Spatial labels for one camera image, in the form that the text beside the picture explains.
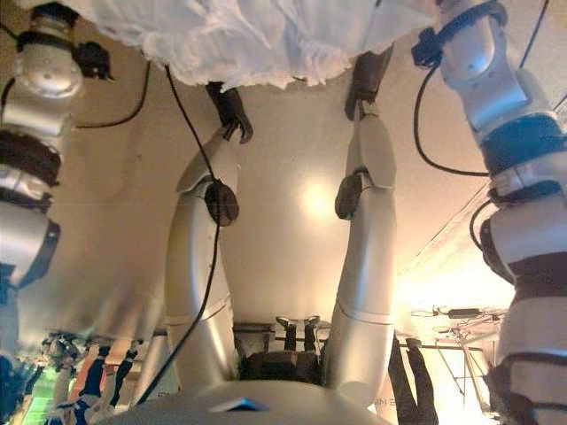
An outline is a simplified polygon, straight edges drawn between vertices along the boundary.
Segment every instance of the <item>white skirt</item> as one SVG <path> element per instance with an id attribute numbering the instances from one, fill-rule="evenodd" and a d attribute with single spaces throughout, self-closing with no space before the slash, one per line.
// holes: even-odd
<path id="1" fill-rule="evenodd" d="M 364 51 L 431 25 L 421 0 L 59 0 L 185 84 L 324 83 Z M 46 3 L 19 0 L 23 7 Z"/>

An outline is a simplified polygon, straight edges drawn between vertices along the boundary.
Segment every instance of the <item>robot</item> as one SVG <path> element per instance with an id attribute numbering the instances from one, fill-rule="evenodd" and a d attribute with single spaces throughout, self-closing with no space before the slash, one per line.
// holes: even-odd
<path id="1" fill-rule="evenodd" d="M 501 328 L 497 364 L 486 377 L 493 408 L 502 423 L 562 423 L 567 418 L 567 135 L 533 76 L 509 59 L 504 8 L 494 0 L 437 4 L 442 29 L 420 34 L 414 61 L 431 74 L 440 68 L 462 100 L 491 179 L 489 195 L 499 208 L 481 228 L 485 262 L 516 288 Z M 33 22 L 33 31 L 50 39 L 68 40 L 72 28 L 61 17 L 36 16 Z M 58 166 L 48 167 L 51 178 L 37 170 L 43 170 L 40 164 L 59 164 L 62 135 L 70 126 L 67 109 L 81 85 L 80 74 L 73 73 L 73 55 L 63 45 L 24 46 L 22 73 L 3 109 L 9 127 L 2 133 L 2 149 L 37 149 L 31 168 L 3 166 L 6 176 L 14 174 L 2 179 L 3 193 L 10 196 L 3 195 L 1 203 L 3 232 L 9 236 L 2 241 L 3 275 L 8 270 L 6 282 L 12 286 L 45 272 L 53 243 L 44 241 L 56 239 L 45 211 L 28 205 L 37 205 L 55 182 Z M 60 61 L 65 79 L 45 78 L 46 58 Z M 206 155 L 190 162 L 177 186 L 179 202 L 169 234 L 167 338 L 177 351 L 181 391 L 136 406 L 109 423 L 188 418 L 208 424 L 387 423 L 366 409 L 385 377 L 394 324 L 396 170 L 386 128 L 377 116 L 355 111 L 346 177 L 336 200 L 339 218 L 350 221 L 349 243 L 320 382 L 311 383 L 239 380 L 230 292 L 217 248 L 220 229 L 238 215 L 237 141 L 234 121 L 222 124 L 203 147 Z M 248 133 L 242 140 L 249 138 Z M 42 250 L 45 244 L 51 247 L 49 255 Z M 34 263 L 41 265 L 41 273 L 30 274 L 37 269 Z M 268 353 L 264 360 L 293 365 L 299 356 Z"/>

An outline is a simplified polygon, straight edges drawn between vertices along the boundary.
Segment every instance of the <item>black pants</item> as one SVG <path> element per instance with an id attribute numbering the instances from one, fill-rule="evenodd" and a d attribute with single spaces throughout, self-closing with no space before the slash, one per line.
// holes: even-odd
<path id="1" fill-rule="evenodd" d="M 105 365 L 106 356 L 110 352 L 110 347 L 100 347 L 98 349 L 98 357 L 92 362 L 89 367 L 89 372 L 87 373 L 87 380 L 85 381 L 85 386 L 79 393 L 80 396 L 91 395 L 100 397 L 100 381 L 103 378 L 103 368 Z M 136 357 L 137 352 L 128 351 L 126 353 L 126 358 L 118 366 L 118 371 L 116 372 L 116 386 L 114 387 L 113 398 L 110 401 L 111 406 L 116 406 L 120 398 L 120 388 L 124 383 L 124 378 L 132 368 L 132 360 Z"/>
<path id="2" fill-rule="evenodd" d="M 110 400 L 110 406 L 116 407 L 120 398 L 120 388 L 122 388 L 124 378 L 132 368 L 132 363 L 136 355 L 137 352 L 127 352 L 126 358 L 120 363 L 120 366 L 118 366 L 118 370 L 116 371 L 116 386 L 114 387 L 113 399 Z"/>
<path id="3" fill-rule="evenodd" d="M 427 372 L 423 355 L 414 347 L 408 350 L 409 365 L 416 379 L 417 403 L 409 387 L 408 376 L 401 357 L 400 342 L 393 339 L 388 375 L 392 381 L 393 396 L 396 400 L 398 423 L 437 425 L 439 419 L 433 403 L 433 385 Z"/>
<path id="4" fill-rule="evenodd" d="M 297 326 L 291 324 L 288 325 L 287 329 L 285 330 L 285 343 L 283 344 L 284 350 L 291 350 L 293 352 L 297 350 L 296 334 Z M 315 329 L 310 325 L 305 326 L 304 350 L 306 352 L 315 351 Z"/>
<path id="5" fill-rule="evenodd" d="M 110 347 L 100 347 L 98 349 L 98 356 L 89 367 L 87 373 L 87 380 L 85 386 L 79 393 L 80 396 L 97 396 L 100 397 L 100 381 L 103 379 L 103 368 L 105 366 L 105 359 L 110 352 Z"/>

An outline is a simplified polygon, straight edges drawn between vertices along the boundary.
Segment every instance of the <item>light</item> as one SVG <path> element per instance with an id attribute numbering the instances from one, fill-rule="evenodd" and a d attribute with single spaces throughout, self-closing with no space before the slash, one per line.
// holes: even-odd
<path id="1" fill-rule="evenodd" d="M 335 193 L 329 185 L 310 182 L 303 190 L 301 204 L 306 214 L 314 220 L 335 218 Z"/>

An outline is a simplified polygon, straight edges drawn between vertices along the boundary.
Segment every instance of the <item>black cable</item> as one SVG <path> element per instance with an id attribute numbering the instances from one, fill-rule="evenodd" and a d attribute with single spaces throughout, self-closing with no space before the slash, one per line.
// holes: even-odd
<path id="1" fill-rule="evenodd" d="M 181 110 L 183 117 L 185 118 L 185 122 L 187 123 L 187 125 L 191 129 L 191 132 L 195 136 L 195 141 L 197 142 L 197 145 L 199 147 L 199 150 L 200 150 L 200 153 L 203 157 L 203 160 L 206 162 L 206 166 L 209 169 L 209 173 L 211 174 L 213 179 L 218 182 L 218 180 L 214 177 L 214 172 L 213 172 L 213 169 L 211 167 L 211 162 L 209 161 L 209 158 L 206 155 L 205 149 L 203 148 L 203 145 L 201 144 L 201 142 L 198 138 L 197 131 L 195 131 L 195 128 L 193 127 L 193 124 L 191 123 L 189 116 L 187 115 L 187 112 L 185 111 L 185 108 L 183 108 L 183 104 L 181 103 L 179 96 L 177 95 L 177 90 L 175 89 L 174 81 L 171 77 L 171 73 L 169 72 L 169 66 L 166 66 L 166 74 L 167 74 L 167 79 L 169 80 L 169 85 L 171 86 L 171 91 L 174 94 L 175 101 L 177 102 L 177 105 L 179 106 L 179 109 Z M 221 207 L 220 207 L 220 205 L 221 205 L 220 200 L 217 200 L 217 203 L 216 203 L 217 220 L 215 220 L 215 222 L 217 224 L 216 224 L 216 230 L 214 231 L 213 261 L 212 261 L 212 264 L 211 264 L 211 270 L 209 272 L 208 279 L 206 281 L 206 289 L 205 289 L 205 295 L 203 296 L 203 302 L 201 303 L 201 306 L 198 310 L 197 316 L 195 316 L 195 320 L 191 323 L 191 325 L 189 326 L 189 328 L 187 329 L 187 331 L 185 332 L 185 334 L 183 335 L 183 337 L 181 338 L 181 340 L 179 341 L 179 343 L 177 344 L 175 349 L 169 355 L 169 357 L 167 358 L 166 362 L 161 367 L 159 372 L 151 380 L 150 385 L 148 385 L 148 388 L 146 388 L 146 390 L 144 391 L 144 394 L 142 394 L 140 399 L 136 402 L 136 405 L 142 404 L 145 400 L 147 400 L 147 398 L 150 396 L 150 394 L 155 390 L 159 381 L 161 380 L 163 375 L 166 373 L 166 371 L 169 369 L 169 367 L 171 366 L 171 364 L 175 360 L 175 357 L 177 356 L 179 351 L 183 348 L 183 346 L 185 345 L 185 342 L 189 339 L 190 335 L 193 333 L 193 331 L 197 327 L 199 321 L 203 317 L 203 314 L 205 313 L 206 303 L 207 303 L 207 301 L 209 299 L 209 295 L 211 293 L 211 287 L 213 286 L 214 269 L 216 268 L 216 261 L 217 261 L 218 250 L 219 250 L 219 234 L 221 233 L 221 224 L 220 224 L 221 223 L 221 220 L 220 220 L 220 214 L 221 214 L 220 208 Z"/>
<path id="2" fill-rule="evenodd" d="M 101 122 L 101 123 L 79 123 L 76 127 L 77 128 L 108 128 L 108 127 L 116 127 L 120 124 L 124 124 L 136 117 L 136 115 L 142 111 L 142 107 L 144 106 L 145 96 L 148 93 L 148 81 L 150 80 L 150 69 L 151 69 L 151 62 L 148 62 L 145 68 L 145 77 L 144 77 L 144 86 L 142 88 L 142 95 L 140 96 L 140 100 L 136 105 L 134 111 L 132 111 L 128 116 L 122 118 L 121 120 L 111 121 L 111 122 Z"/>
<path id="3" fill-rule="evenodd" d="M 201 151 L 201 155 L 203 156 L 203 160 L 205 161 L 206 167 L 208 168 L 211 177 L 213 177 L 213 180 L 216 180 L 216 177 L 214 176 L 213 168 L 211 167 L 211 162 L 209 161 L 209 158 L 205 153 L 205 149 L 203 148 L 203 144 L 201 143 L 200 139 L 198 138 L 197 131 L 195 131 L 195 128 L 193 127 L 193 124 L 191 123 L 191 120 L 187 116 L 187 112 L 185 111 L 185 108 L 183 108 L 183 104 L 181 103 L 181 99 L 179 98 L 179 95 L 177 95 L 177 90 L 175 89 L 174 80 L 171 77 L 171 72 L 169 71 L 169 66 L 167 66 L 167 65 L 166 65 L 166 75 L 167 75 L 167 79 L 169 80 L 169 86 L 171 86 L 171 91 L 174 94 L 175 101 L 177 102 L 177 106 L 179 106 L 179 109 L 181 110 L 181 113 L 183 114 L 183 117 L 185 118 L 185 122 L 187 123 L 187 125 L 189 126 L 189 128 L 191 130 L 191 133 L 193 133 L 193 136 L 195 137 L 195 141 L 197 142 L 198 148 Z"/>
<path id="4" fill-rule="evenodd" d="M 2 22 L 0 22 L 0 28 L 3 29 L 3 31 L 8 34 L 12 39 L 14 40 L 18 40 L 18 36 L 16 35 L 16 33 L 14 33 L 11 29 L 9 29 L 5 24 L 3 24 Z"/>
<path id="5" fill-rule="evenodd" d="M 457 170 L 455 168 L 449 168 L 448 166 L 442 166 L 429 159 L 429 157 L 423 151 L 421 142 L 419 140 L 419 110 L 422 104 L 423 93 L 425 92 L 427 83 L 429 82 L 435 71 L 437 71 L 437 68 L 439 68 L 439 63 L 434 65 L 433 68 L 430 69 L 430 71 L 427 73 L 427 75 L 425 75 L 425 78 L 423 78 L 422 85 L 419 88 L 419 91 L 417 92 L 416 106 L 414 109 L 414 142 L 416 143 L 417 152 L 422 157 L 423 161 L 425 161 L 429 166 L 437 168 L 438 170 L 441 171 L 445 171 L 446 173 L 468 175 L 472 177 L 488 177 L 489 174 L 484 172 L 463 171 L 463 170 Z"/>
<path id="6" fill-rule="evenodd" d="M 540 16 L 538 17 L 538 21 L 536 22 L 535 28 L 532 31 L 532 36 L 530 37 L 530 41 L 528 42 L 527 46 L 525 46 L 524 55 L 522 56 L 522 60 L 520 61 L 520 65 L 519 65 L 520 69 L 524 67 L 525 61 L 528 59 L 528 56 L 530 56 L 530 51 L 532 50 L 533 42 L 535 42 L 535 38 L 537 37 L 538 32 L 540 31 L 541 22 L 543 21 L 543 17 L 546 14 L 546 10 L 548 9 L 548 6 L 549 6 L 549 0 L 545 0 L 545 2 L 543 2 L 543 6 L 541 6 Z"/>
<path id="7" fill-rule="evenodd" d="M 2 98 L 0 100 L 0 119 L 4 116 L 4 107 L 6 106 L 6 102 L 8 102 L 8 95 L 10 94 L 10 90 L 12 89 L 14 82 L 16 82 L 16 80 L 11 77 L 11 79 L 6 82 L 6 85 L 2 89 Z"/>
<path id="8" fill-rule="evenodd" d="M 480 244 L 480 242 L 478 241 L 477 235 L 475 234 L 475 221 L 478 217 L 478 215 L 480 214 L 480 212 L 482 210 L 484 210 L 487 206 L 489 206 L 493 201 L 491 199 L 488 199 L 487 201 L 485 201 L 479 208 L 477 208 L 477 210 L 470 216 L 470 221 L 469 221 L 469 234 L 470 234 L 470 239 L 472 239 L 472 242 L 477 246 L 477 248 L 479 248 L 482 251 L 482 245 Z"/>
<path id="9" fill-rule="evenodd" d="M 217 203 L 217 212 L 219 212 L 219 209 L 220 209 L 219 203 Z M 211 287 L 213 286 L 214 269 L 215 269 L 215 266 L 216 266 L 216 259 L 217 259 L 217 253 L 218 253 L 218 247 L 219 247 L 219 234 L 221 233 L 221 225 L 219 223 L 220 223 L 220 221 L 217 220 L 216 230 L 214 232 L 213 263 L 211 265 L 211 271 L 209 272 L 209 277 L 208 277 L 207 282 L 206 282 L 205 296 L 203 297 L 203 302 L 201 303 L 201 308 L 199 308 L 197 316 L 195 316 L 195 320 L 191 323 L 191 326 L 189 326 L 189 329 L 187 329 L 187 332 L 185 332 L 185 334 L 183 335 L 183 337 L 181 338 L 181 340 L 179 341 L 179 343 L 177 344 L 175 349 L 169 355 L 169 357 L 167 358 L 167 361 L 164 363 L 164 365 L 161 367 L 159 372 L 151 380 L 150 385 L 148 385 L 148 388 L 146 388 L 146 390 L 144 391 L 144 394 L 142 394 L 140 399 L 136 402 L 136 406 L 141 405 L 145 400 L 147 400 L 147 398 L 155 390 L 159 381 L 161 380 L 163 375 L 166 373 L 166 371 L 169 369 L 169 367 L 171 366 L 171 364 L 175 360 L 175 357 L 177 356 L 179 351 L 183 348 L 183 346 L 185 345 L 185 342 L 189 339 L 190 335 L 193 333 L 193 330 L 197 327 L 199 321 L 201 320 L 201 318 L 203 317 L 203 314 L 205 313 L 206 302 L 209 299 L 209 294 L 211 293 Z"/>
<path id="10" fill-rule="evenodd" d="M 553 107 L 553 111 L 557 112 L 557 110 L 561 107 L 561 105 L 565 102 L 566 99 L 567 99 L 567 93 L 565 93 L 561 98 L 561 100 L 555 104 L 555 106 Z"/>

